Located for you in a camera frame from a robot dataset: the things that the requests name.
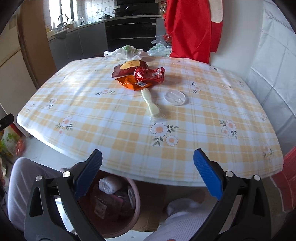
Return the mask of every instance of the yellow plaid tablecloth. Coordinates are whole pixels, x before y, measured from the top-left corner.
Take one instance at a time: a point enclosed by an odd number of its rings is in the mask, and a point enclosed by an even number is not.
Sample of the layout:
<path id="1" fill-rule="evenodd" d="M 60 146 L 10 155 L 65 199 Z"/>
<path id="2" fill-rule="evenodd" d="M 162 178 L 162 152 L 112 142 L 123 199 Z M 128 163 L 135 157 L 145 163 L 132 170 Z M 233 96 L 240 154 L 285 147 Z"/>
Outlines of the yellow plaid tablecloth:
<path id="1" fill-rule="evenodd" d="M 170 185 L 204 185 L 192 156 L 201 148 L 238 177 L 279 172 L 283 155 L 259 102 L 230 72 L 190 59 L 145 58 L 164 67 L 165 81 L 151 88 L 165 118 L 153 121 L 141 92 L 126 89 L 111 73 L 124 61 L 73 61 L 52 76 L 20 111 L 17 122 L 55 150 L 85 161 L 103 153 L 102 170 Z M 163 95 L 179 90 L 185 104 Z"/>

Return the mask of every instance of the red towel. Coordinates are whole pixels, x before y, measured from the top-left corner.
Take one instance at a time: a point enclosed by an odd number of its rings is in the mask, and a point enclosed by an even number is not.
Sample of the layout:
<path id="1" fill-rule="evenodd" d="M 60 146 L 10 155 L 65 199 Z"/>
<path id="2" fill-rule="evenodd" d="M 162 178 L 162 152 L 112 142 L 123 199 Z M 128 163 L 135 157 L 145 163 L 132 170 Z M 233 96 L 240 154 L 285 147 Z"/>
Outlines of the red towel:
<path id="1" fill-rule="evenodd" d="M 172 37 L 170 57 L 209 63 L 217 51 L 222 22 L 211 22 L 208 0 L 168 0 L 165 27 Z"/>

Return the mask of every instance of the white pants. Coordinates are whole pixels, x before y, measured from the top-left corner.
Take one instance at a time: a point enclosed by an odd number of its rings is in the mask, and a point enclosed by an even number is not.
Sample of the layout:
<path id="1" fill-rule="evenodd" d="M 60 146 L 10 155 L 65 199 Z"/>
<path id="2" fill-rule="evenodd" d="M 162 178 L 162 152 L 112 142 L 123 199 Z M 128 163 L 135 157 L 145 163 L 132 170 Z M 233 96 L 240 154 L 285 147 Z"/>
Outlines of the white pants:
<path id="1" fill-rule="evenodd" d="M 54 178 L 60 176 L 61 172 L 24 157 L 17 159 L 12 167 L 7 197 L 8 217 L 22 232 L 31 188 L 38 175 Z"/>
<path id="2" fill-rule="evenodd" d="M 204 208 L 189 198 L 172 201 L 167 208 L 169 217 L 144 241 L 189 241 L 210 212 L 211 209 Z"/>

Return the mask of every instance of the window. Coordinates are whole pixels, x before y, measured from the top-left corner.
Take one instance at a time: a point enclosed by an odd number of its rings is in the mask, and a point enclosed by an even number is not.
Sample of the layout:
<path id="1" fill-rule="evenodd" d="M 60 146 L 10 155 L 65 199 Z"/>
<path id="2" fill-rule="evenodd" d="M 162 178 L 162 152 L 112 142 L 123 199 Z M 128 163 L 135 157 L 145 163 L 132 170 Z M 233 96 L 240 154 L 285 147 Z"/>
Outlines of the window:
<path id="1" fill-rule="evenodd" d="M 74 16 L 71 14 L 71 2 L 73 2 L 73 13 Z M 50 19 L 53 28 L 53 23 L 57 27 L 59 24 L 59 15 L 64 13 L 69 18 L 68 23 L 71 19 L 76 20 L 78 19 L 77 15 L 77 2 L 76 0 L 49 0 L 49 12 L 50 12 Z M 66 21 L 65 15 L 63 15 L 63 22 Z"/>

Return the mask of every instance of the faucet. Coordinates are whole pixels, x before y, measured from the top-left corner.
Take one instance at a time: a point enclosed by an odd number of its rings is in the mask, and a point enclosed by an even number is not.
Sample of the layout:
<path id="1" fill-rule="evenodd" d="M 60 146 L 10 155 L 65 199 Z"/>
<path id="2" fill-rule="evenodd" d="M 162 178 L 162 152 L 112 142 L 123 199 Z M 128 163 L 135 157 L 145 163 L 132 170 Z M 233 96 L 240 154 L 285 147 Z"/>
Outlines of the faucet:
<path id="1" fill-rule="evenodd" d="M 66 16 L 66 19 L 67 19 L 66 22 L 63 22 L 63 17 L 62 17 L 62 15 L 65 15 L 65 16 Z M 62 29 L 63 26 L 64 26 L 64 24 L 67 23 L 68 20 L 69 20 L 69 18 L 67 17 L 67 15 L 66 15 L 65 13 L 61 13 L 61 14 L 59 15 L 59 17 L 58 17 L 58 21 L 60 21 L 60 19 L 61 19 L 61 23 L 59 22 L 59 25 L 57 26 L 57 29 Z"/>

